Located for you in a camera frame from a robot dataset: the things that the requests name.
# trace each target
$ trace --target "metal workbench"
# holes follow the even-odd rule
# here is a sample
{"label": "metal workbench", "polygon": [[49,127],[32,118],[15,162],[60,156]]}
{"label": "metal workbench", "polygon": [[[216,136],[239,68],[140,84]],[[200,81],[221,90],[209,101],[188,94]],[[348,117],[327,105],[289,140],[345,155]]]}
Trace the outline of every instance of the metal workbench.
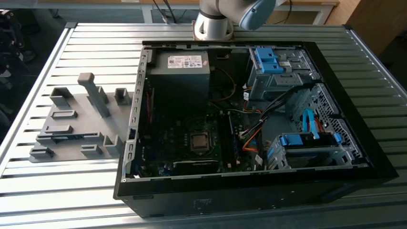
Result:
{"label": "metal workbench", "polygon": [[117,160],[33,164],[29,149],[51,109],[53,87],[84,93],[77,75],[92,72],[105,92],[135,89],[141,40],[191,40],[191,25],[79,24],[65,28],[0,147],[0,225],[9,228],[406,228],[407,93],[352,30],[341,26],[235,28],[237,40],[313,41],[331,64],[399,178],[327,205],[141,219],[113,200]]}

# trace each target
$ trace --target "black cable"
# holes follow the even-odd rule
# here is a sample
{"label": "black cable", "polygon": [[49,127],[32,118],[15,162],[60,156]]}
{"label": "black cable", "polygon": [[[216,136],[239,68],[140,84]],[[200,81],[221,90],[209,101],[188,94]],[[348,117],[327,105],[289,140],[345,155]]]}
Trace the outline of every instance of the black cable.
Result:
{"label": "black cable", "polygon": [[172,12],[169,3],[168,3],[167,0],[163,0],[163,1],[164,1],[165,5],[167,5],[167,7],[168,7],[169,12],[171,12],[172,21],[173,21],[173,23],[176,24],[176,17],[173,16],[173,12]]}
{"label": "black cable", "polygon": [[291,15],[291,11],[292,11],[292,0],[289,0],[289,11],[288,11],[285,19],[279,21],[279,22],[276,22],[275,24],[280,24],[281,22],[284,22],[284,24],[285,24],[285,22],[287,22],[287,20],[289,18],[289,15]]}
{"label": "black cable", "polygon": [[187,10],[184,10],[183,15],[179,17],[179,19],[177,19],[179,21],[183,19],[185,13],[187,13]]}
{"label": "black cable", "polygon": [[315,84],[316,83],[304,83],[300,86],[292,87],[288,91],[285,91],[283,94],[280,94],[280,96],[276,97],[275,100],[272,100],[271,103],[268,104],[268,106],[265,107],[256,124],[247,131],[244,131],[244,134],[241,134],[241,136],[245,136],[248,133],[255,131],[259,128],[259,126],[261,126],[261,124],[268,119],[268,115],[285,104],[288,98],[291,97],[291,95],[293,93],[296,93],[299,90],[312,88],[315,86]]}
{"label": "black cable", "polygon": [[49,10],[49,13],[52,14],[52,17],[53,17],[53,18],[60,18],[60,17],[59,17],[59,9],[56,9],[56,12],[55,12],[55,13],[52,12],[52,9],[48,9],[48,10]]}
{"label": "black cable", "polygon": [[187,10],[184,10],[183,14],[180,15],[180,17],[176,19],[177,21],[183,19],[184,15],[187,13]]}
{"label": "black cable", "polygon": [[152,0],[152,1],[153,1],[153,4],[155,4],[155,6],[156,6],[159,12],[160,12],[161,17],[163,17],[163,18],[167,18],[165,14],[163,13],[163,11],[161,11],[161,9],[160,9],[160,7],[159,7],[159,5],[157,5],[157,2],[156,2],[155,0]]}

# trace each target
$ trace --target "cable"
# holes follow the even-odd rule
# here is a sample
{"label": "cable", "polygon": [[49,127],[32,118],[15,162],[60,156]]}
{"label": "cable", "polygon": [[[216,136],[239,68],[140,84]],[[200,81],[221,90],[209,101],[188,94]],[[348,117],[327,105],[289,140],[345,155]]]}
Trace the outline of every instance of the cable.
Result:
{"label": "cable", "polygon": [[243,113],[243,114],[252,114],[252,112],[240,111],[240,110],[237,110],[237,109],[228,109],[228,108],[220,107],[216,103],[213,103],[213,101],[209,101],[209,103],[211,103],[219,110],[236,111],[236,112],[240,112],[240,113]]}
{"label": "cable", "polygon": [[285,22],[287,22],[287,20],[289,18],[289,15],[291,15],[291,11],[292,11],[292,0],[289,0],[289,11],[288,11],[285,19],[279,21],[279,22],[276,22],[275,24],[280,24],[281,22],[284,22],[284,24],[285,24]]}
{"label": "cable", "polygon": [[165,14],[164,14],[163,11],[161,11],[161,9],[160,9],[160,7],[159,7],[159,5],[157,5],[157,2],[156,2],[155,0],[152,0],[152,1],[153,1],[153,4],[155,4],[155,6],[156,6],[159,12],[160,12],[160,15],[161,15],[161,17],[163,17],[163,20],[167,22],[167,16],[165,16]]}
{"label": "cable", "polygon": [[265,107],[264,111],[261,112],[261,115],[259,117],[259,121],[256,122],[256,124],[245,131],[243,131],[243,133],[240,134],[240,137],[244,137],[245,135],[248,135],[253,130],[256,130],[256,128],[259,127],[260,124],[263,124],[267,119],[268,119],[268,115],[277,109],[280,108],[285,102],[287,99],[289,98],[289,96],[296,93],[299,90],[307,89],[307,88],[312,88],[315,86],[317,82],[315,83],[304,83],[300,86],[295,86],[292,87],[288,91],[285,91],[283,94],[280,94],[279,97],[275,98],[275,100],[271,101],[271,103],[268,104],[268,106]]}
{"label": "cable", "polygon": [[169,3],[168,3],[167,0],[163,0],[163,1],[164,1],[165,5],[167,5],[167,7],[168,7],[169,12],[171,12],[172,21],[173,21],[173,23],[176,24],[176,17],[173,16],[173,12],[172,12]]}
{"label": "cable", "polygon": [[243,110],[247,111],[247,112],[252,112],[253,110],[247,110],[245,105],[247,105],[247,101],[244,101],[244,103],[243,103]]}
{"label": "cable", "polygon": [[319,132],[324,132],[325,130],[324,130],[324,128],[323,128],[323,125],[321,125],[319,119],[317,119],[317,118],[313,118],[313,120],[315,120],[315,122],[316,122],[316,125],[317,125],[317,128],[319,128]]}
{"label": "cable", "polygon": [[247,140],[247,142],[245,142],[245,144],[243,145],[243,150],[247,150],[247,149],[249,149],[249,148],[245,148],[247,147],[247,145],[248,145],[248,143],[249,143],[249,141],[253,139],[253,137],[256,136],[256,134],[259,133],[259,131],[260,131],[260,129],[261,129],[261,127],[255,131],[255,133],[252,134],[252,136],[249,137],[249,139]]}
{"label": "cable", "polygon": [[179,17],[179,19],[177,19],[179,21],[183,19],[185,13],[187,13],[187,10],[184,10],[183,15]]}
{"label": "cable", "polygon": [[211,102],[219,102],[219,101],[224,101],[224,100],[229,99],[229,98],[233,96],[235,92],[236,92],[236,84],[235,84],[233,78],[232,78],[231,75],[227,73],[227,71],[224,71],[221,68],[217,68],[217,67],[216,67],[216,69],[221,70],[223,73],[228,76],[228,78],[229,78],[229,80],[231,80],[231,83],[233,84],[233,91],[232,91],[232,93],[229,94],[229,96],[227,96],[227,97],[224,97],[224,98],[220,98],[220,99],[211,99],[211,100],[209,100]]}

